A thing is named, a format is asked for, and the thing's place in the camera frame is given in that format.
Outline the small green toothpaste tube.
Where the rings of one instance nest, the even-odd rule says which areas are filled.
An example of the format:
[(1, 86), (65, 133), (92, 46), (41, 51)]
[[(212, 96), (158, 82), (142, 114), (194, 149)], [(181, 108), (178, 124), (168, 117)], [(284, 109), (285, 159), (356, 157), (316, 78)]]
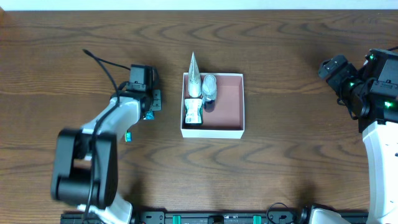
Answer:
[(153, 111), (147, 111), (143, 117), (144, 120), (154, 120), (155, 115)]

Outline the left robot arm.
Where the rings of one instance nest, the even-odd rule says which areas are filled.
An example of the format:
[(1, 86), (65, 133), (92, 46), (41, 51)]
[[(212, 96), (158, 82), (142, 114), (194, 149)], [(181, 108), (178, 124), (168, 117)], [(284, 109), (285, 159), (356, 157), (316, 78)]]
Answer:
[(133, 206), (118, 193), (118, 141), (148, 112), (162, 108), (160, 90), (125, 82), (109, 105), (79, 129), (57, 137), (50, 193), (80, 210), (74, 223), (130, 223)]

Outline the white Pantene tube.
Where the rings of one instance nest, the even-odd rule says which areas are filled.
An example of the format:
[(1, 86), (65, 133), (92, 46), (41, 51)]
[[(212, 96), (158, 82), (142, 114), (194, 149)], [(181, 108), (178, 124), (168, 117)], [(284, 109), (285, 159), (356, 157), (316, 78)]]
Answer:
[(198, 64), (195, 58), (195, 53), (192, 53), (190, 66), (188, 69), (188, 94), (191, 98), (201, 97), (201, 74), (198, 69)]

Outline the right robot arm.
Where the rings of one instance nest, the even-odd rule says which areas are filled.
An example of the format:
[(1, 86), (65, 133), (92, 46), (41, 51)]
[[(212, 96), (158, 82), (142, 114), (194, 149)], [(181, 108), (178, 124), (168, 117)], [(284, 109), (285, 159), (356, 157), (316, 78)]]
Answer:
[(297, 223), (397, 223), (397, 54), (371, 49), (365, 59), (356, 69), (337, 55), (320, 65), (318, 75), (358, 121), (368, 158), (369, 210), (357, 215), (312, 205)]

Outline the blue foam soap pump bottle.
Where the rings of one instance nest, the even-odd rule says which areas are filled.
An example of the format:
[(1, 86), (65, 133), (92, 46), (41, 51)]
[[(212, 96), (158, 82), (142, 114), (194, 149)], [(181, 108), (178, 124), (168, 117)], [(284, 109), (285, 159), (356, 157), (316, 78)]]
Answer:
[(206, 75), (202, 83), (203, 109), (207, 113), (214, 111), (217, 98), (217, 83), (214, 75)]

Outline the green white sachet pack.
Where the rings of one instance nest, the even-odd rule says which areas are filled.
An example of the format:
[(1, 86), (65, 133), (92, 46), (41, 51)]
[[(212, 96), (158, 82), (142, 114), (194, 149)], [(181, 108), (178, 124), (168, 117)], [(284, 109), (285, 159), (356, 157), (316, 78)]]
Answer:
[(202, 125), (203, 124), (203, 103), (201, 98), (187, 98), (185, 103), (186, 125)]

